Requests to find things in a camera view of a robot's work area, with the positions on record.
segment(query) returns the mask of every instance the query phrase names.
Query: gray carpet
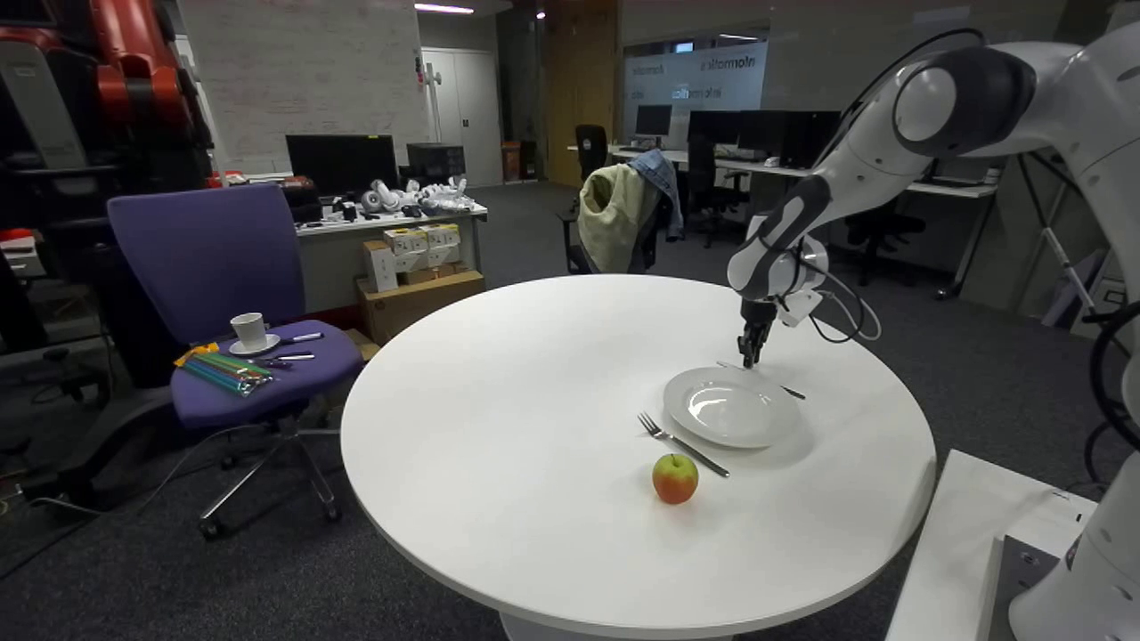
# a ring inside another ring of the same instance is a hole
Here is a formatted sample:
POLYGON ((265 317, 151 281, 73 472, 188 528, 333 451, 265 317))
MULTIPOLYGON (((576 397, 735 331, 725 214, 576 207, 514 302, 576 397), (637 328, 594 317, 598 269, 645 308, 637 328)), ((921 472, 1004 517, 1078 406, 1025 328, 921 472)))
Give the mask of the gray carpet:
MULTIPOLYGON (((478 192, 491 207, 480 231, 491 285, 562 273, 554 209, 569 192, 511 184, 478 192)), ((658 248, 656 273, 719 281, 731 241, 658 248)), ((932 281, 877 276, 862 289, 888 325, 877 351, 922 402, 940 451, 966 450, 1031 477, 1089 495, 1078 444, 1099 423, 1086 393, 1089 343, 1038 325, 938 302, 932 281)), ((151 510, 130 503, 0 579, 3 638, 501 638, 494 611, 440 587, 379 542, 361 510, 327 528, 299 466, 271 471, 241 497, 239 534, 207 543, 197 510, 239 471, 218 471, 207 444, 151 510)), ((1105 438, 1102 466, 1121 444, 1105 438)), ((134 471, 153 480, 164 459, 134 471)), ((854 598, 755 638, 885 638, 910 552, 854 598)))

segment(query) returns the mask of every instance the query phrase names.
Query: mug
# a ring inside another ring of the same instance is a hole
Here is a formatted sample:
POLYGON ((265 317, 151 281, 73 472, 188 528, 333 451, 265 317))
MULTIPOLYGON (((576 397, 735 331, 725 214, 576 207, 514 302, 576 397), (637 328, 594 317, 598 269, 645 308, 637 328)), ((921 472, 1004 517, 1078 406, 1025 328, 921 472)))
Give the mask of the mug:
POLYGON ((261 313, 239 313, 239 317, 231 317, 229 321, 229 328, 234 328, 234 334, 239 334, 239 343, 247 346, 247 350, 261 350, 261 346, 266 346, 266 331, 265 331, 265 317, 261 313))

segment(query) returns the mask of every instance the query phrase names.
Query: apple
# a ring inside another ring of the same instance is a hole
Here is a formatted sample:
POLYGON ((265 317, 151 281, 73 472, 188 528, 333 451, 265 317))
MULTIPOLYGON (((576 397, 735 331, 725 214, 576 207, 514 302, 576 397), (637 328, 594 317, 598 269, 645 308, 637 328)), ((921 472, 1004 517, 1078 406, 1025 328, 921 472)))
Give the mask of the apple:
POLYGON ((668 504, 679 504, 697 492, 697 464, 679 451, 668 451, 653 466, 653 486, 668 504))

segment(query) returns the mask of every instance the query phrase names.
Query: white robotic arm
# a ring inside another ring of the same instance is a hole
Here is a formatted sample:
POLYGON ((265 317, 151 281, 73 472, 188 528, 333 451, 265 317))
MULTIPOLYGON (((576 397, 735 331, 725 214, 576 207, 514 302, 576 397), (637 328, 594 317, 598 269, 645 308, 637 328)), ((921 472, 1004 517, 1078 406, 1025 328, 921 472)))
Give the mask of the white robotic arm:
MULTIPOLYGON (((1140 299, 1140 25, 1095 47, 969 47, 899 67, 828 160, 765 216, 728 264, 740 292, 746 366, 770 325, 796 325, 818 296, 828 255, 804 235, 872 209, 917 180, 932 157, 1008 157, 1051 146, 1105 228, 1140 299)), ((1121 397, 1140 414, 1140 359, 1121 397)), ((1140 454, 1134 454, 1083 542, 1013 604, 1035 641, 1140 638, 1140 454)))

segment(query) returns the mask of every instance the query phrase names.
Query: white plate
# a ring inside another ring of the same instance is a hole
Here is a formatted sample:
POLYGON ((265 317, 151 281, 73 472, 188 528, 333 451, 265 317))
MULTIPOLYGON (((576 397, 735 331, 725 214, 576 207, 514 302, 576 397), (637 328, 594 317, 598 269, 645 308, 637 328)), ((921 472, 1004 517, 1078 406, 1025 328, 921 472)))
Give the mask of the white plate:
POLYGON ((231 356, 257 356, 257 351, 271 351, 276 346, 283 346, 283 334, 265 334, 261 346, 231 343, 223 351, 231 351, 231 356))
POLYGON ((697 366, 668 379, 668 417, 728 450, 770 450, 804 423, 796 397, 765 372, 740 366, 697 366))

